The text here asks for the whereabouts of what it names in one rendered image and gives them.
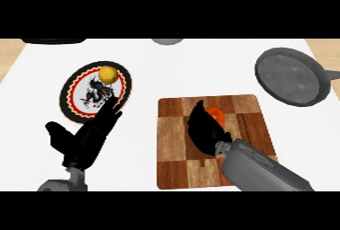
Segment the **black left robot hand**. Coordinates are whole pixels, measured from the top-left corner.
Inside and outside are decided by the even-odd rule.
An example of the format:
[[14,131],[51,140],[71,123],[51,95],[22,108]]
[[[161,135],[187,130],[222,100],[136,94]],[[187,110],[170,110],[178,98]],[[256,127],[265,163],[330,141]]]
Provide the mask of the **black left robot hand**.
[[55,121],[46,123],[52,147],[64,154],[62,166],[86,170],[98,159],[107,136],[123,112],[119,98],[113,96],[101,107],[96,117],[73,134]]

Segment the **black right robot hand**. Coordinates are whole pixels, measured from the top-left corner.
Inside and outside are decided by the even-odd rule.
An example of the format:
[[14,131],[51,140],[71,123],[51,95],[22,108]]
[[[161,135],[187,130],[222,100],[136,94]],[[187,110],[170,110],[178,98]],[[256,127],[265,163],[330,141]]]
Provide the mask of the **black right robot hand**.
[[203,101],[197,102],[190,114],[188,132],[192,144],[207,155],[216,155],[216,143],[219,141],[232,142],[231,133],[225,131],[206,111]]

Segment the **orange squash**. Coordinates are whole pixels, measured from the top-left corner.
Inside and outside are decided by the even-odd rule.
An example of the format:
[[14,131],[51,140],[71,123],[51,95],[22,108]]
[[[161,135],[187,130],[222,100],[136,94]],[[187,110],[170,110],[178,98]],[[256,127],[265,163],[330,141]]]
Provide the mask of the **orange squash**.
[[219,123],[221,127],[225,127],[225,114],[224,114],[224,111],[215,106],[207,107],[206,111],[212,115],[212,117],[215,118],[215,120]]

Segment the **checkered wooden cutting board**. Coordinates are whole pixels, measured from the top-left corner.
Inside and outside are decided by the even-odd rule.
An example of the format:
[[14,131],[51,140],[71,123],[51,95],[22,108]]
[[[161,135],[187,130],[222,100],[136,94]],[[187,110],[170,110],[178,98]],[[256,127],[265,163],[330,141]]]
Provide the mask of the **checkered wooden cutting board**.
[[224,156],[201,153],[188,134],[190,114],[203,101],[225,114],[224,129],[278,160],[258,98],[252,94],[164,98],[158,101],[157,186],[161,190],[231,186],[221,169]]

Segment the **dark grey frying pan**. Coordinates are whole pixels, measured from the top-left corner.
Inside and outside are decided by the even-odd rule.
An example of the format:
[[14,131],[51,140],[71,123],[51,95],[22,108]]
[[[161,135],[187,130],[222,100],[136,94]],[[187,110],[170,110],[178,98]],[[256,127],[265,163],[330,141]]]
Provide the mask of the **dark grey frying pan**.
[[272,48],[256,60],[255,76],[263,90],[278,101],[296,107],[309,107],[326,100],[331,81],[340,79],[340,71],[326,70],[302,51]]

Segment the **black-rimmed decorated plate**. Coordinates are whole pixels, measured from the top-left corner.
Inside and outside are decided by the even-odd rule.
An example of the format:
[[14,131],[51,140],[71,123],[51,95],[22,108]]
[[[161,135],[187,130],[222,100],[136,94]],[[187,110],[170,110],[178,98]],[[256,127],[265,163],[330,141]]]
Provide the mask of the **black-rimmed decorated plate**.
[[[99,79],[99,70],[110,66],[117,70],[117,80],[107,84]],[[132,93],[132,76],[116,62],[98,61],[83,66],[67,80],[59,93],[59,108],[65,117],[85,124],[92,120],[111,96],[124,106]]]

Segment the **yellow round fruit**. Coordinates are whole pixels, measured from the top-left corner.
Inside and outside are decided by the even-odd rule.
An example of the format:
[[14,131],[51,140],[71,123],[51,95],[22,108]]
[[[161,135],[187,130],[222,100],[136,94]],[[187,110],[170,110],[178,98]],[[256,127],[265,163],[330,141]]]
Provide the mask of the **yellow round fruit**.
[[98,78],[104,84],[114,84],[119,79],[116,68],[111,66],[104,66],[98,71]]

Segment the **grey round object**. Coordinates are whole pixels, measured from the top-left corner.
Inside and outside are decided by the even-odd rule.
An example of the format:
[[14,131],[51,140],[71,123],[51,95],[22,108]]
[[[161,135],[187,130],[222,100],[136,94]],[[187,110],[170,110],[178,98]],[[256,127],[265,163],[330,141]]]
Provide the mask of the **grey round object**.
[[164,46],[176,45],[184,39],[153,39],[153,41]]

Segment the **black round object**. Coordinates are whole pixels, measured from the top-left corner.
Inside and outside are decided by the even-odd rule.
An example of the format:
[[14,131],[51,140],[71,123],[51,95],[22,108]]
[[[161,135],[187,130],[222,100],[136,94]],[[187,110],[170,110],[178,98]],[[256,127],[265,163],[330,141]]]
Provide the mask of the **black round object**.
[[30,44],[59,45],[59,44],[77,44],[86,39],[21,39]]

